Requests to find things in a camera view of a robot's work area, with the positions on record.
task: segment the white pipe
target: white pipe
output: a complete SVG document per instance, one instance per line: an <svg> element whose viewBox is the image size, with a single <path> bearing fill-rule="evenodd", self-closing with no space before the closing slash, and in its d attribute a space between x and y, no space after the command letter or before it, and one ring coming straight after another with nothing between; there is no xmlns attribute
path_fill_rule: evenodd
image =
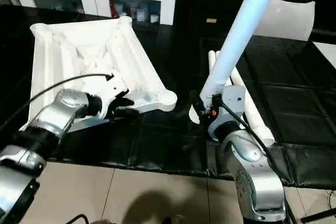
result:
<svg viewBox="0 0 336 224"><path fill-rule="evenodd" d="M210 72L203 89L201 99L205 107L212 103L212 95L222 92L223 85L236 66L247 43L251 39L259 20L270 0L244 0L230 32Z"/></svg>
<svg viewBox="0 0 336 224"><path fill-rule="evenodd" d="M234 68L231 73L232 82L234 85L245 86L243 79L241 78L237 68ZM245 95L245 115L251 129L259 136L262 142L266 146L271 146L274 143L274 136L271 130L265 125L263 119L261 118L253 99L246 88Z"/></svg>
<svg viewBox="0 0 336 224"><path fill-rule="evenodd" d="M209 73L211 72L212 67L215 64L216 61L216 55L215 55L215 51L209 51L208 53L208 58L209 58Z"/></svg>

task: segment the wire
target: wire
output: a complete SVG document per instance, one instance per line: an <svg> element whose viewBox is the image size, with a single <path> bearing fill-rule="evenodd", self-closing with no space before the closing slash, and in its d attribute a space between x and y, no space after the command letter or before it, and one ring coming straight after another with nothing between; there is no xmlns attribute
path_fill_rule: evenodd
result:
<svg viewBox="0 0 336 224"><path fill-rule="evenodd" d="M86 215L83 215L83 214L77 215L76 217L74 217L71 220L69 220L66 224L72 224L72 223L74 223L76 220L78 220L80 218L84 219L85 224L89 224L88 217L86 217Z"/></svg>
<svg viewBox="0 0 336 224"><path fill-rule="evenodd" d="M332 195L335 195L335 191L332 190L330 193L328 193L328 197L327 197L327 203L328 203L328 207L330 209L332 209L332 206L331 206L331 196Z"/></svg>
<svg viewBox="0 0 336 224"><path fill-rule="evenodd" d="M259 136L251 129L251 127L244 122L244 120L242 120L235 112L233 112L221 99L217 99L219 102L219 105L221 107L223 107L234 119L236 119L240 124L242 124L245 127L245 130L250 133L254 139L258 142L258 144L261 146L262 150L265 152L266 157L268 157L268 160L271 164L271 167L276 171L276 173L280 173L280 170L278 169L278 167L275 164L275 161L273 159L273 156L271 155L271 152L269 151L269 149L266 147L266 145L261 141L261 139L259 138ZM290 219L292 220L293 224L297 224L295 216L287 202L286 196L285 196L285 206L288 209L288 214Z"/></svg>
<svg viewBox="0 0 336 224"><path fill-rule="evenodd" d="M105 73L88 73L88 74L83 74L81 76L75 76L75 77L71 77L69 79L60 81L55 83L54 85L51 85L49 88L39 92L38 94L34 95L30 100L28 100L27 102L25 102L20 108L18 108L1 126L0 126L0 131L3 130L3 128L11 121L13 120L18 114L20 114L22 112L22 110L24 110L27 106L30 105L30 103L32 103L33 101L35 101L37 98L39 98L41 95L43 95L44 93L48 92L51 89L54 89L57 86L60 86L66 82L72 81L72 80L76 80L76 79L81 79L84 77L89 77L89 76L105 76L108 80L111 79L113 76L105 74Z"/></svg>

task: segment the tile floor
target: tile floor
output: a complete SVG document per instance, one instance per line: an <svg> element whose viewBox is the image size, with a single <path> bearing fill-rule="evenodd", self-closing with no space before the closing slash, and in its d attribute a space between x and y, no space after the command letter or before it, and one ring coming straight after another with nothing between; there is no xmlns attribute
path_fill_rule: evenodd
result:
<svg viewBox="0 0 336 224"><path fill-rule="evenodd" d="M23 224L62 224L81 213L90 221L107 218L117 224L161 224L177 214L190 224L243 223L234 182L58 163L48 163L39 181ZM285 192L297 218L328 209L324 190ZM336 205L336 196L332 202Z"/></svg>

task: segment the white tray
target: white tray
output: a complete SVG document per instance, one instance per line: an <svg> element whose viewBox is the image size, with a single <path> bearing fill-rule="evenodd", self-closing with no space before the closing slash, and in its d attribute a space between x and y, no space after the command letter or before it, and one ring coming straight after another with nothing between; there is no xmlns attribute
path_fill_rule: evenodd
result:
<svg viewBox="0 0 336 224"><path fill-rule="evenodd" d="M30 96L56 82L86 73L119 73L140 113L175 108L177 96L167 90L132 29L132 19L99 20L65 24L34 24L33 76ZM29 107L30 122L60 89L73 88L97 94L106 85L104 77L86 77L67 82L39 97ZM104 122L95 117L76 120L70 131Z"/></svg>

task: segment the black tabletop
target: black tabletop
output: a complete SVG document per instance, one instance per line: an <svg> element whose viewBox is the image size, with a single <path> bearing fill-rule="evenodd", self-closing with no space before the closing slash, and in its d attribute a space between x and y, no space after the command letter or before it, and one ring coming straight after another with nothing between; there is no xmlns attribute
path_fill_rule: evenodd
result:
<svg viewBox="0 0 336 224"><path fill-rule="evenodd" d="M30 25L106 19L18 6L0 7L0 18L0 123L30 96ZM69 133L51 161L232 179L216 160L218 143L188 118L189 93L201 90L207 52L218 50L224 36L168 25L134 23L133 29L166 88L177 94L176 108ZM283 184L336 189L336 70L312 42L259 36L249 42L238 70L276 138L270 151ZM27 117L28 110L0 132L0 147Z"/></svg>

